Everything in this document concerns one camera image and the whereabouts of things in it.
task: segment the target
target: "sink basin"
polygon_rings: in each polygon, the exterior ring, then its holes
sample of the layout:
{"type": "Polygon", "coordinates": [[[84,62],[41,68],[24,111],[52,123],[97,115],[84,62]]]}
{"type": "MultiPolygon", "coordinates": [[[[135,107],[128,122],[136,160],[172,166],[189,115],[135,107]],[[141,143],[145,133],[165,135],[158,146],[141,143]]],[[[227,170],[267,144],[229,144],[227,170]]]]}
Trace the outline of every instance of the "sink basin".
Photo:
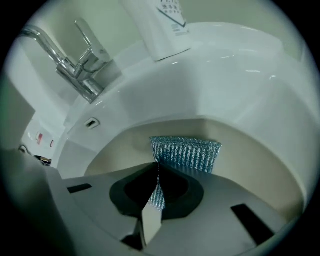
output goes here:
{"type": "Polygon", "coordinates": [[[153,62],[138,42],[115,57],[121,75],[93,104],[77,99],[51,165],[63,179],[95,175],[153,162],[150,136],[214,139],[222,148],[213,173],[294,219],[319,178],[313,74],[261,31],[229,23],[189,30],[192,49],[176,56],[153,62]]]}

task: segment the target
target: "chrome faucet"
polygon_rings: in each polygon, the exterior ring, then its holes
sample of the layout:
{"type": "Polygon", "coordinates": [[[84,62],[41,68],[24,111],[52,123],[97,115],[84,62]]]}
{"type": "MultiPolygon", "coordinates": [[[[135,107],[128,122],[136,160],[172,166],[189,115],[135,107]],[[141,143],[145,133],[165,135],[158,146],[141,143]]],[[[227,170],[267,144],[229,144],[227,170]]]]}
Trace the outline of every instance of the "chrome faucet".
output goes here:
{"type": "Polygon", "coordinates": [[[82,18],[74,23],[89,46],[76,64],[64,56],[47,33],[37,26],[25,26],[19,36],[36,40],[56,63],[56,72],[91,104],[104,90],[93,76],[109,63],[111,58],[82,18]]]}

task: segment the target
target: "metallic blue cloth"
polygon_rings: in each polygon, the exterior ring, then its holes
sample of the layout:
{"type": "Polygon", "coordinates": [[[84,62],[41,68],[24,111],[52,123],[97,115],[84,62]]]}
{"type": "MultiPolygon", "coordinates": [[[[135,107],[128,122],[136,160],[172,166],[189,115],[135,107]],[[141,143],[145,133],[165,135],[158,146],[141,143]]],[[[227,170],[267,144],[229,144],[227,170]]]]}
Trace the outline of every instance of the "metallic blue cloth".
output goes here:
{"type": "MultiPolygon", "coordinates": [[[[219,154],[221,143],[205,139],[158,136],[151,137],[154,159],[179,171],[187,168],[211,174],[219,154]]],[[[149,199],[149,204],[162,211],[165,198],[158,177],[158,184],[149,199]]]]}

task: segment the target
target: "faucet handle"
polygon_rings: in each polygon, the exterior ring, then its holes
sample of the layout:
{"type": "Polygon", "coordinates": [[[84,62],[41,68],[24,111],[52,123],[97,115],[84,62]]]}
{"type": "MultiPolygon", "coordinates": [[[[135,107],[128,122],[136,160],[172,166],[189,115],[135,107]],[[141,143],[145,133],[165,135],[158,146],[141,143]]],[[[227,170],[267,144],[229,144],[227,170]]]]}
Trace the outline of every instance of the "faucet handle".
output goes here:
{"type": "Polygon", "coordinates": [[[99,60],[108,63],[111,61],[109,54],[107,53],[106,49],[102,46],[99,42],[91,28],[89,27],[88,23],[83,19],[79,18],[74,21],[76,27],[80,30],[84,40],[90,46],[92,53],[97,57],[99,60]]]}

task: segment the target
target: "white sink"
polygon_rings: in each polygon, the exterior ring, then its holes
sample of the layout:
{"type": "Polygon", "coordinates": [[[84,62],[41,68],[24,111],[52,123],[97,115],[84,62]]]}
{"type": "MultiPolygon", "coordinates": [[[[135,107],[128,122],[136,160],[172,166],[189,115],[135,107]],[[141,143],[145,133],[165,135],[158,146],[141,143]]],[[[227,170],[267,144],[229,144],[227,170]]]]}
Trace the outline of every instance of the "white sink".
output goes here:
{"type": "Polygon", "coordinates": [[[63,179],[82,177],[152,162],[150,136],[216,139],[213,173],[293,219],[319,178],[313,74],[261,31],[228,23],[189,29],[192,49],[176,56],[153,62],[139,42],[115,57],[121,76],[93,104],[78,98],[51,165],[63,179]],[[99,125],[88,129],[90,118],[99,125]]]}

